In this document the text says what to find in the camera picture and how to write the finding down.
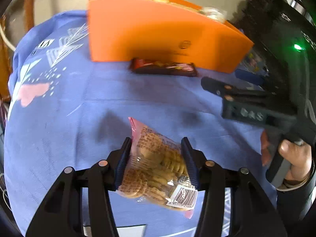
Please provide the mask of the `person's right hand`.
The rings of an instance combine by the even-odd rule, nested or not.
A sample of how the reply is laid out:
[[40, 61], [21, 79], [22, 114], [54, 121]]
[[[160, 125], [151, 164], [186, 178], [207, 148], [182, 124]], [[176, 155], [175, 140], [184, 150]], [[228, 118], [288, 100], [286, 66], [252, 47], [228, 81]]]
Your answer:
[[278, 153], [291, 163], [291, 167], [284, 178], [285, 186], [301, 187], [311, 175], [311, 146], [304, 142], [299, 146], [288, 140], [283, 140], [278, 147]]

